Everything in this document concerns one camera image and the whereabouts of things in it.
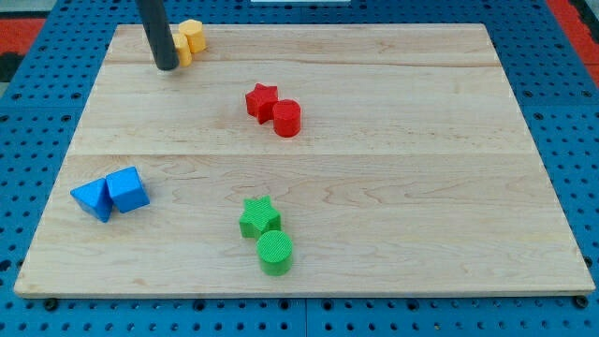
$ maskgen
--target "toy block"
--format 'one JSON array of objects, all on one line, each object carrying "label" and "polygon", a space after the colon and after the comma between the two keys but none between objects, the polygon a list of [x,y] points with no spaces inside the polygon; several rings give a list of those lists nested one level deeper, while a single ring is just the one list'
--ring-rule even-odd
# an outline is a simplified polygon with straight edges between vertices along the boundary
[{"label": "toy block", "polygon": [[179,65],[191,65],[193,59],[191,56],[191,51],[189,50],[189,43],[187,42],[187,37],[180,33],[174,33],[172,35],[172,40],[175,42],[175,51],[177,51],[177,55],[179,56]]},{"label": "toy block", "polygon": [[189,50],[192,53],[206,49],[206,37],[204,37],[202,22],[196,20],[186,20],[179,23],[179,33],[187,37]]},{"label": "toy block", "polygon": [[119,212],[130,212],[150,203],[135,167],[124,168],[106,176],[109,194]]},{"label": "toy block", "polygon": [[284,99],[272,106],[274,132],[281,137],[293,137],[301,130],[301,107],[292,99]]},{"label": "toy block", "polygon": [[262,234],[281,229],[281,215],[270,205],[270,196],[243,201],[245,210],[240,218],[243,238],[258,239]]},{"label": "toy block", "polygon": [[245,95],[247,113],[257,118],[260,124],[272,119],[272,106],[279,101],[276,86],[256,84],[253,91]]},{"label": "toy block", "polygon": [[280,276],[293,264],[293,242],[280,230],[264,233],[256,243],[260,269],[270,276]]},{"label": "toy block", "polygon": [[112,212],[112,199],[106,179],[101,178],[71,190],[71,196],[80,207],[101,222],[108,222]]}]

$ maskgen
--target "wooden board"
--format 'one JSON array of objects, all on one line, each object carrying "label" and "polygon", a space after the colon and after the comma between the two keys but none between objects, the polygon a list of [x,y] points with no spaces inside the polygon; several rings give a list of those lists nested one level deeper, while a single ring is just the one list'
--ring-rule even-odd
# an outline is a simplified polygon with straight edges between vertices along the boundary
[{"label": "wooden board", "polygon": [[[112,40],[15,290],[28,298],[469,297],[594,284],[483,25],[207,25],[162,73],[139,26]],[[276,83],[282,139],[243,95]],[[135,165],[152,204],[107,224],[69,190]],[[281,277],[241,238],[271,195]]]}]

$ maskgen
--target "blue mesh surface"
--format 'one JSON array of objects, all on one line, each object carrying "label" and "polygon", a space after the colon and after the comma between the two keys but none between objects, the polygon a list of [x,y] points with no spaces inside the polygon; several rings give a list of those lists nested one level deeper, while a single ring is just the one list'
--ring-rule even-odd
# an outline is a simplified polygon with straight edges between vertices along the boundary
[{"label": "blue mesh surface", "polygon": [[[173,22],[483,22],[595,282],[599,93],[541,0],[252,6],[167,0]],[[59,0],[0,100],[0,336],[596,336],[599,298],[22,300],[12,292],[117,23],[133,0]]]}]

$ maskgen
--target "yellow block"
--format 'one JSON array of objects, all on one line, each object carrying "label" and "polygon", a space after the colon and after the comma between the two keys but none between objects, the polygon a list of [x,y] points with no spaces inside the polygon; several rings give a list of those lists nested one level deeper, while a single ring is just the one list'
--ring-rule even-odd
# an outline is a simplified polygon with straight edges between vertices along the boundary
[{"label": "yellow block", "polygon": [[174,33],[172,35],[173,41],[175,41],[175,50],[179,56],[179,66],[189,66],[192,62],[191,52],[189,51],[189,43],[187,37],[183,34]]},{"label": "yellow block", "polygon": [[206,38],[202,30],[202,22],[187,20],[179,23],[179,32],[187,37],[189,49],[195,53],[206,49]]}]

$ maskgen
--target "blue block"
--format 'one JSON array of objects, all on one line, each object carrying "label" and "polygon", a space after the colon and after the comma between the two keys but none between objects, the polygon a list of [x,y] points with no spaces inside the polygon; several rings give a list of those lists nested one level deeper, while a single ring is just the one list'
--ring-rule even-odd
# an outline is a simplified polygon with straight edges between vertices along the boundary
[{"label": "blue block", "polygon": [[108,222],[112,211],[112,199],[106,179],[101,178],[71,190],[71,196],[81,208],[102,222]]},{"label": "blue block", "polygon": [[119,212],[133,211],[150,203],[135,167],[124,168],[106,176],[109,194]]}]

